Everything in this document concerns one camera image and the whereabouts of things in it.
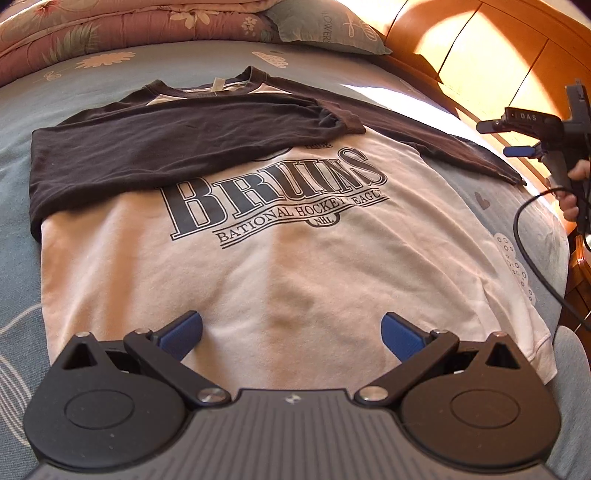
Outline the person's right hand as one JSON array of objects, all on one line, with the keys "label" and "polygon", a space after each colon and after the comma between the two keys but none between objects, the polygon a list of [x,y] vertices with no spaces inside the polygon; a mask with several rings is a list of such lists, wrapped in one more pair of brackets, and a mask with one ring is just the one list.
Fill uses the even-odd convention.
[{"label": "person's right hand", "polygon": [[[572,182],[588,180],[590,178],[590,162],[579,160],[575,167],[568,172],[568,177]],[[577,222],[579,214],[577,198],[566,192],[558,192],[556,197],[564,218],[569,222]]]}]

